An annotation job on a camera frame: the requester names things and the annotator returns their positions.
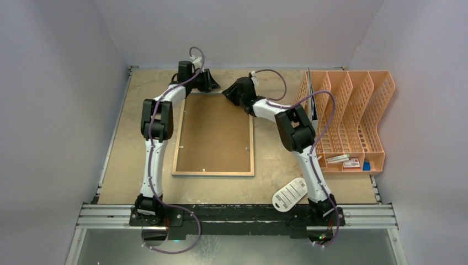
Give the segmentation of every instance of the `desk organizer slot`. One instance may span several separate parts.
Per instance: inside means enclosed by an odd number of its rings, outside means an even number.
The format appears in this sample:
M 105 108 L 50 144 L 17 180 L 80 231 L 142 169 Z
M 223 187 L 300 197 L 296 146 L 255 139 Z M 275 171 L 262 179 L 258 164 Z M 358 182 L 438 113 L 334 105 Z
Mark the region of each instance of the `desk organizer slot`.
M 311 71 L 313 91 L 327 90 L 336 99 L 332 123 L 317 143 L 316 152 L 324 172 L 376 174 L 382 172 L 385 152 L 377 125 L 395 83 L 388 71 Z M 305 72 L 295 103 L 309 95 L 309 75 Z M 324 93 L 315 96 L 319 136 L 328 122 L 332 100 Z M 342 163 L 327 163 L 330 157 L 349 155 L 359 160 L 359 168 L 343 168 Z

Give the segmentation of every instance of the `wooden frame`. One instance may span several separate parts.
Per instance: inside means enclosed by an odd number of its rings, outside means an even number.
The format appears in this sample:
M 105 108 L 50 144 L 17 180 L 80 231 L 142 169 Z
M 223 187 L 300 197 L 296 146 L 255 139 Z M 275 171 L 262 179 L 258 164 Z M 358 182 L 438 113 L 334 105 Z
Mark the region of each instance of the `wooden frame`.
M 182 136 L 182 125 L 184 123 L 185 99 L 182 101 L 180 108 L 179 128 L 177 132 L 177 140 L 175 143 L 174 160 L 172 163 L 173 176 L 226 176 L 226 177 L 253 177 L 254 169 L 254 146 L 253 146 L 253 118 L 249 115 L 249 153 L 250 153 L 250 171 L 249 172 L 196 172 L 196 171 L 177 171 L 177 162 L 179 157 L 180 138 Z

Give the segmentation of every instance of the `wooden work surface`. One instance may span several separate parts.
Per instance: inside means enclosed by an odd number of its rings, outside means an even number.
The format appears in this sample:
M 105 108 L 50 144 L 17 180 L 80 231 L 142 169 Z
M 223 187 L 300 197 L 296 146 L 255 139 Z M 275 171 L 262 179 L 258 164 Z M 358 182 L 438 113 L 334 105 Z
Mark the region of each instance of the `wooden work surface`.
M 221 93 L 192 93 L 182 105 L 172 174 L 253 176 L 252 116 Z
M 154 98 L 167 89 L 177 70 L 137 70 L 133 72 L 119 126 L 109 157 L 99 204 L 133 204 L 140 192 L 145 166 L 145 143 L 140 133 L 141 106 L 146 98 Z M 212 70 L 213 78 L 228 88 L 236 79 L 251 70 Z M 304 71 L 280 71 L 288 93 L 280 101 L 291 104 L 299 90 Z M 273 73 L 258 75 L 257 94 L 279 97 L 283 83 Z M 233 177 L 173 177 L 172 164 L 178 131 L 180 103 L 174 105 L 174 134 L 166 148 L 163 166 L 164 201 L 178 204 L 269 204 L 273 194 L 294 178 L 301 176 L 294 156 L 281 144 L 276 125 L 269 120 L 254 118 L 255 176 Z M 368 175 L 325 176 L 337 203 L 376 203 Z

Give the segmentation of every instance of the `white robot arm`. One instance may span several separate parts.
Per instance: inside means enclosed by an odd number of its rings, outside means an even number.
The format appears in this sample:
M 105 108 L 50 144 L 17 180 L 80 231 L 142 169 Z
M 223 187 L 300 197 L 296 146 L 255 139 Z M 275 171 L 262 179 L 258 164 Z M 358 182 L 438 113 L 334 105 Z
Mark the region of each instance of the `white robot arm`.
M 248 77 L 237 79 L 223 94 L 234 105 L 242 106 L 247 114 L 276 123 L 281 142 L 297 158 L 300 165 L 312 210 L 317 216 L 325 217 L 333 211 L 336 201 L 323 178 L 315 148 L 312 150 L 315 131 L 307 114 L 301 105 L 292 108 L 257 96 L 257 85 L 255 72 L 252 72 Z M 298 126 L 293 127 L 292 123 L 298 123 Z
M 162 93 L 159 97 L 154 98 L 152 101 L 156 102 L 160 100 L 161 97 L 163 97 L 162 102 L 171 102 L 171 104 L 177 104 L 181 102 L 184 98 L 186 98 L 186 96 L 187 96 L 187 92 L 186 92 L 185 87 L 177 86 L 176 84 L 171 84 L 169 85 L 169 87 L 164 93 Z M 162 141 L 158 141 L 158 140 L 151 141 L 151 139 L 148 138 L 145 141 L 145 145 L 146 145 L 145 173 L 143 174 L 143 184 L 141 186 L 140 193 L 144 197 L 148 197 L 148 198 L 153 197 L 153 191 L 151 190 L 150 183 L 148 181 L 148 176 L 152 176 L 154 179 L 152 182 L 153 188 L 155 189 L 156 194 L 159 197 L 161 197 L 162 196 L 162 165 L 163 165 L 163 160 L 164 160 L 164 152 L 166 151 L 167 140 L 163 139 Z M 151 168 L 148 167 L 148 163 L 150 160 L 151 160 Z
M 288 109 L 289 106 L 284 106 L 276 103 L 269 102 L 267 104 L 267 99 L 263 98 L 253 104 L 253 112 L 256 117 L 264 118 L 267 120 L 271 120 L 272 122 L 276 123 L 275 115 L 284 112 Z M 312 167 L 310 165 L 309 153 L 312 156 L 312 162 L 315 168 L 320 169 L 320 165 L 318 164 L 317 155 L 315 153 L 315 148 L 310 152 L 311 145 L 304 148 L 302 152 L 293 151 L 292 154 L 297 158 L 299 166 L 302 171 L 302 175 L 306 181 L 307 185 L 307 195 L 309 200 L 318 203 L 327 200 L 327 196 L 325 195 L 322 187 L 318 183 L 317 177 L 312 171 Z M 322 185 L 325 187 L 328 194 L 331 193 L 330 189 L 328 188 L 327 184 L 325 183 L 325 179 L 323 178 L 323 174 L 321 170 L 317 171 L 318 178 L 322 181 Z

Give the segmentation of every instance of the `gray wall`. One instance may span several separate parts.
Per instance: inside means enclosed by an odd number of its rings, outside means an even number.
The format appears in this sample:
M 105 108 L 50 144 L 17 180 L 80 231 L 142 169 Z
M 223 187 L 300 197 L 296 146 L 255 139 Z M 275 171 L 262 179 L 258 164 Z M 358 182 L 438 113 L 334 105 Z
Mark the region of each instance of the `gray wall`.
M 65 262 L 125 75 L 91 0 L 0 1 L 0 263 Z
M 95 0 L 125 60 L 176 67 L 344 66 L 384 0 Z
M 377 181 L 410 264 L 468 261 L 467 10 L 464 0 L 385 1 L 350 63 L 396 83 Z

